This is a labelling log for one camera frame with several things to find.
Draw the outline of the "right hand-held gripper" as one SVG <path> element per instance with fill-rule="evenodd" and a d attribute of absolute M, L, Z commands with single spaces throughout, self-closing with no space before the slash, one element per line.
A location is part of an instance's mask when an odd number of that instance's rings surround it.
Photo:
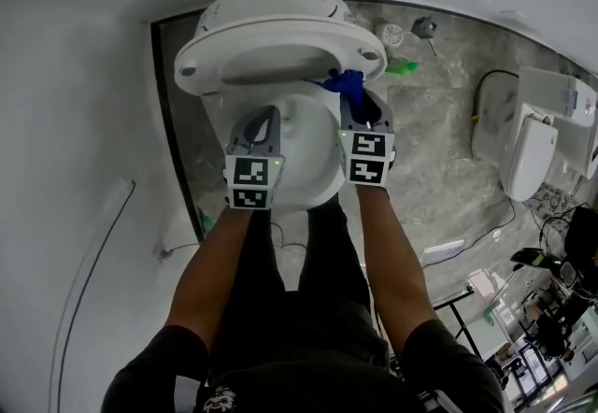
<path fill-rule="evenodd" d="M 396 157 L 391 109 L 369 90 L 363 91 L 360 103 L 341 94 L 340 120 L 338 138 L 346 182 L 384 188 Z"/>

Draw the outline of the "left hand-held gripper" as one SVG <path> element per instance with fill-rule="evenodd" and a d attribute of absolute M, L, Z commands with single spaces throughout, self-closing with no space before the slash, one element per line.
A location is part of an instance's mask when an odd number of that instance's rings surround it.
<path fill-rule="evenodd" d="M 280 138 L 281 116 L 274 105 L 258 107 L 235 123 L 223 170 L 229 207 L 271 208 L 285 164 Z"/>

